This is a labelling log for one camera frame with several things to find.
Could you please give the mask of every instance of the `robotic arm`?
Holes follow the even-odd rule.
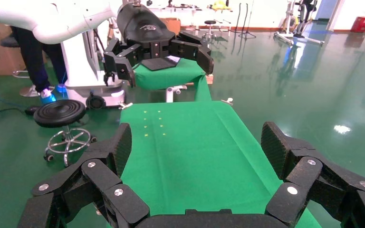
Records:
[[[117,6],[119,2],[108,0],[0,0],[0,23],[30,30],[42,43],[57,44],[116,16]]]
[[[132,66],[143,59],[169,55],[195,60],[206,74],[213,72],[211,50],[200,38],[185,32],[176,37],[138,0],[119,10],[115,6],[109,0],[0,0],[0,22],[31,30],[42,43],[56,44],[117,16],[124,42],[113,39],[105,50],[106,85],[117,74],[133,87]]]

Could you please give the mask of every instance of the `caster wheel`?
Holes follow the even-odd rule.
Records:
[[[91,142],[91,143],[95,143],[95,142],[97,142],[97,137],[92,136],[92,138],[90,139],[90,142]]]
[[[54,156],[52,154],[46,154],[46,155],[44,155],[44,160],[46,160],[47,162],[50,162],[50,161],[54,160]]]

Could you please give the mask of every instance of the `person's leg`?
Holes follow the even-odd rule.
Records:
[[[58,83],[64,84],[67,80],[67,70],[64,56],[62,55],[61,44],[43,44],[42,48],[51,59]]]
[[[29,72],[30,80],[41,93],[49,87],[48,74],[44,68],[42,44],[29,30],[13,27],[14,36],[20,46],[21,56]]]

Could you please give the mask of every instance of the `shiny floor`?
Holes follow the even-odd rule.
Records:
[[[274,121],[285,134],[309,141],[330,160],[365,176],[365,36],[331,34],[325,26],[314,24],[306,33],[324,40],[323,47],[298,42],[289,48],[269,32],[253,33],[254,39],[223,33],[211,44],[212,97],[232,97],[233,108],[257,140],[263,123]],[[0,76],[0,99],[38,105],[38,98],[18,95],[27,85],[28,79]],[[163,91],[134,88],[128,94],[130,102],[164,102]],[[189,88],[176,100],[192,100],[193,95]],[[0,109],[10,107],[0,101]],[[116,109],[88,111],[84,128],[108,138],[119,115]],[[63,168],[60,157],[50,164],[42,159],[56,131],[15,110],[0,113],[0,228],[15,227],[34,184]],[[322,227],[339,227],[321,206],[310,203],[308,208]],[[105,221],[88,206],[69,227],[105,227]]]

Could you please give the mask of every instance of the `green cloth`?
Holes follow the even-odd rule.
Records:
[[[282,183],[228,104],[134,104],[122,111],[133,135],[122,180],[151,215],[186,209],[261,213]],[[306,210],[299,228],[320,227]]]
[[[205,75],[205,72],[195,61],[181,59],[176,67],[151,71],[145,66],[135,70],[135,81],[138,87],[148,90],[166,89],[193,82],[195,78]]]
[[[197,77],[193,80],[195,84],[195,101],[211,101],[211,93],[209,91],[208,82],[205,76]]]

